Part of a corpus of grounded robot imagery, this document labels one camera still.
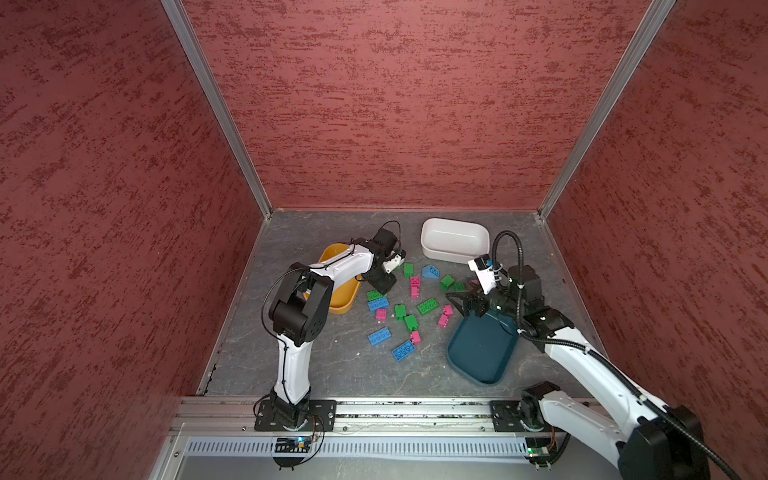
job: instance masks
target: green toy brick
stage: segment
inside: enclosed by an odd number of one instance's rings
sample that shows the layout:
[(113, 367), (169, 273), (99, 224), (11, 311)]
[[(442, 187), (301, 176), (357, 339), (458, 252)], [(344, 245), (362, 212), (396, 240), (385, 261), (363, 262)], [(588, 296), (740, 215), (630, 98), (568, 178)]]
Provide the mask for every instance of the green toy brick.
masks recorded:
[(381, 293), (373, 290), (371, 292), (368, 292), (366, 295), (368, 295), (368, 301), (372, 302), (373, 300), (378, 300), (380, 298), (384, 298), (386, 295), (382, 295)]
[(402, 322), (402, 319), (406, 317), (406, 306), (395, 305), (395, 318), (398, 322)]
[(444, 279), (440, 280), (440, 286), (443, 290), (448, 291), (448, 289), (451, 288), (451, 285), (453, 285), (455, 281), (456, 280), (454, 280), (452, 276), (446, 275)]
[(406, 326), (408, 327), (409, 332), (415, 332), (419, 329), (419, 322), (416, 321), (416, 317), (414, 315), (408, 315), (406, 317)]
[(439, 304), (437, 303), (437, 300), (435, 300), (434, 298), (431, 298), (426, 302), (420, 304), (416, 308), (419, 309), (419, 313), (421, 313), (422, 315), (426, 315), (427, 313), (432, 312), (438, 306)]

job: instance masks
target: gray marble floor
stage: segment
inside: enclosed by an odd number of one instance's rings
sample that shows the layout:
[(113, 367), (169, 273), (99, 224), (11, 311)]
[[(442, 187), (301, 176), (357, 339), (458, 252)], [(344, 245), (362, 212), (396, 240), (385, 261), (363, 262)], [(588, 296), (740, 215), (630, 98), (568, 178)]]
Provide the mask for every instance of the gray marble floor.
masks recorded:
[[(293, 262), (312, 263), (331, 243), (348, 243), (350, 237), (372, 237), (387, 220), (402, 225), (402, 247), (407, 260), (417, 272), (432, 264), (458, 281), (469, 278), (467, 266), (430, 260), (423, 256), (419, 241), (421, 226), (431, 217), (451, 218), (480, 223), (491, 239), (500, 230), (513, 230), (523, 241), (526, 263), (542, 278), (548, 304), (569, 316), (587, 338), (597, 340), (594, 327), (582, 319), (566, 294), (564, 280), (554, 262), (554, 255), (542, 240), (533, 214), (436, 214), (403, 212), (276, 212), (266, 227), (257, 249), (253, 271), (243, 298), (233, 317), (226, 342), (216, 362), (207, 395), (260, 396), (275, 383), (278, 348), (276, 340), (264, 332), (260, 308), (272, 283)], [(506, 266), (517, 263), (514, 244), (505, 238), (499, 256)], [(447, 303), (437, 282), (423, 281), (419, 300), (411, 300), (410, 285), (397, 274), (398, 283), (389, 293), (389, 318), (384, 323), (392, 339), (371, 346), (368, 335), (382, 328), (368, 311), (365, 292), (373, 290), (364, 283), (352, 309), (344, 315), (329, 315), (325, 329), (315, 340), (310, 363), (312, 394), (322, 396), (505, 396), (519, 398), (521, 389), (543, 380), (558, 384), (572, 396), (586, 396), (586, 390), (562, 367), (539, 353), (532, 344), (521, 341), (504, 379), (496, 386), (482, 387), (455, 372), (445, 357), (445, 348), (459, 324), (458, 314), (446, 329), (437, 327), (439, 311), (419, 319), (422, 344), (401, 363), (392, 350), (409, 338), (404, 323), (392, 318), (394, 305), (403, 303), (409, 313), (415, 306), (435, 297)]]

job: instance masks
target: red wall panel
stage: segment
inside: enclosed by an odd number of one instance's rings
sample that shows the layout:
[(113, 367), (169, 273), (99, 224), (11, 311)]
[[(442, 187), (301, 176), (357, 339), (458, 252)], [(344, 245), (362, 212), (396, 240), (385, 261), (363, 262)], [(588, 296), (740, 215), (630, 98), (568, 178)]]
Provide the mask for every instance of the red wall panel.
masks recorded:
[(608, 354), (742, 478), (768, 478), (766, 24), (679, 0), (550, 217)]
[(143, 478), (260, 212), (160, 2), (0, 35), (0, 478)]
[(184, 4), (276, 207), (535, 210), (648, 3)]

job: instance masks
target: toy brick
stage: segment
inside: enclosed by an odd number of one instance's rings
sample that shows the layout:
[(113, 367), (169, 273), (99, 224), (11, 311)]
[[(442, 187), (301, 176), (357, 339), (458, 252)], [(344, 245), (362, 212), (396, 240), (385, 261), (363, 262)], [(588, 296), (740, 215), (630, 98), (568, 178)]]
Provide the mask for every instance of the toy brick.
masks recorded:
[(384, 327), (378, 332), (374, 332), (368, 335), (368, 340), (371, 341), (371, 345), (373, 346), (379, 345), (384, 340), (391, 339), (391, 338), (392, 338), (392, 334), (389, 332), (389, 329), (387, 327)]
[(373, 300), (372, 302), (368, 302), (368, 310), (370, 310), (371, 313), (377, 311), (380, 308), (387, 308), (388, 306), (389, 300), (387, 300), (385, 296)]
[(406, 326), (409, 332), (415, 332), (419, 329), (419, 322), (416, 321), (416, 315), (408, 315), (406, 317)]
[(414, 353), (416, 351), (416, 347), (413, 346), (413, 343), (409, 340), (405, 343), (403, 343), (401, 346), (397, 347), (392, 351), (392, 354), (395, 356), (395, 360), (400, 362), (400, 360), (406, 358), (411, 353)]
[(395, 317), (397, 318), (398, 322), (402, 322), (402, 319), (406, 317), (406, 306), (405, 305), (395, 305)]
[(452, 276), (446, 275), (444, 279), (440, 280), (440, 286), (443, 290), (448, 291), (448, 289), (451, 288), (451, 285), (455, 282), (456, 280), (454, 280)]
[(427, 265), (424, 268), (422, 268), (422, 276), (424, 278), (432, 278), (437, 280), (440, 278), (440, 270), (437, 270), (432, 265)]
[(437, 300), (435, 300), (434, 298), (431, 298), (424, 303), (420, 303), (419, 306), (417, 306), (416, 308), (419, 309), (419, 313), (421, 313), (422, 315), (426, 315), (427, 313), (432, 312), (434, 309), (436, 309), (439, 306), (440, 305), (438, 305)]
[(366, 295), (368, 296), (368, 301), (369, 302), (372, 302), (373, 300), (378, 300), (380, 298), (384, 298), (386, 296), (386, 295), (382, 295), (381, 293), (379, 293), (379, 292), (377, 292), (375, 290), (366, 293)]

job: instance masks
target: blue sloped toy brick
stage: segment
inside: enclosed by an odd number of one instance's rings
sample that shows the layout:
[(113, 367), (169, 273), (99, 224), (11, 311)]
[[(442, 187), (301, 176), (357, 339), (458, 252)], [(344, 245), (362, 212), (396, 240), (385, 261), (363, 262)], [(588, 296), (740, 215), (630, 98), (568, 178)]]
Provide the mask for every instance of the blue sloped toy brick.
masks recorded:
[(387, 300), (385, 296), (383, 296), (382, 298), (373, 300), (372, 302), (368, 302), (368, 308), (371, 310), (371, 313), (374, 313), (377, 309), (388, 308), (388, 307), (389, 307), (389, 300)]
[(384, 340), (391, 339), (391, 338), (392, 338), (392, 334), (389, 332), (389, 329), (387, 327), (384, 327), (378, 332), (374, 332), (368, 335), (368, 340), (371, 341), (371, 345), (373, 346), (379, 345)]
[(398, 362), (404, 358), (406, 358), (411, 353), (414, 353), (416, 351), (416, 347), (413, 346), (413, 343), (411, 341), (407, 341), (403, 343), (401, 346), (397, 347), (392, 351), (392, 354), (395, 356), (395, 360)]
[(440, 278), (440, 270), (437, 270), (432, 265), (427, 265), (424, 268), (422, 268), (422, 276), (424, 278), (438, 279)]

